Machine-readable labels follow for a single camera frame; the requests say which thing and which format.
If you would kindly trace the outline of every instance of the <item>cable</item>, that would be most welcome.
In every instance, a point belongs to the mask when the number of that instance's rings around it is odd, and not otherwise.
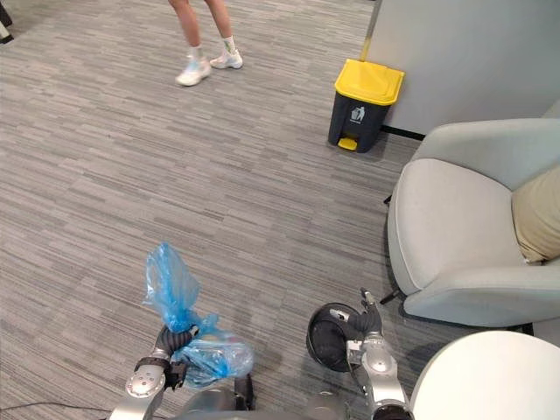
[[[81,405],[64,404],[63,402],[41,401],[41,402],[30,402],[28,404],[13,405],[11,407],[6,407],[4,409],[0,409],[0,413],[5,412],[5,411],[17,410],[17,409],[27,409],[27,408],[33,407],[35,405],[55,405],[57,407],[64,407],[64,408],[67,408],[67,409],[102,411],[104,413],[111,413],[113,411],[111,409],[99,409],[97,407],[86,407],[86,406],[81,406]],[[154,416],[153,418],[166,419],[167,417]]]

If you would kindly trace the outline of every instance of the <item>person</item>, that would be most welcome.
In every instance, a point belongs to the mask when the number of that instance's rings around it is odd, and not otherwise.
[[[169,0],[177,14],[178,21],[185,34],[186,42],[191,47],[188,64],[183,72],[177,76],[176,82],[183,86],[194,86],[206,78],[214,68],[241,68],[242,56],[235,48],[231,30],[228,9],[224,0],[205,0],[212,12],[212,17],[223,39],[223,51],[217,59],[207,60],[200,46],[200,30],[196,14],[189,0]]]

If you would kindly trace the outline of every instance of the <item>sock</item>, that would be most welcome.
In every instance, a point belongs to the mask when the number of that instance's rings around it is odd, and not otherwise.
[[[194,60],[200,60],[204,58],[204,53],[202,52],[202,47],[199,46],[191,46],[191,55]]]
[[[224,40],[224,46],[226,47],[226,51],[230,54],[235,53],[235,43],[234,43],[234,36],[227,38],[222,38]]]

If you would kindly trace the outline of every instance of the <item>chair armrest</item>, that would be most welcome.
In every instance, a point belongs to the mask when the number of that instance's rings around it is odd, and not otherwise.
[[[515,326],[560,317],[560,267],[492,267],[444,273],[408,296],[404,310],[469,326]]]
[[[560,118],[443,125],[426,136],[412,160],[422,158],[472,169],[514,190],[560,162]]]

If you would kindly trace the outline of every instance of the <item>gray wall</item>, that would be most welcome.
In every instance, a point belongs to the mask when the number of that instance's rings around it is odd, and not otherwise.
[[[384,0],[368,61],[407,73],[393,127],[541,116],[560,98],[560,0]]]

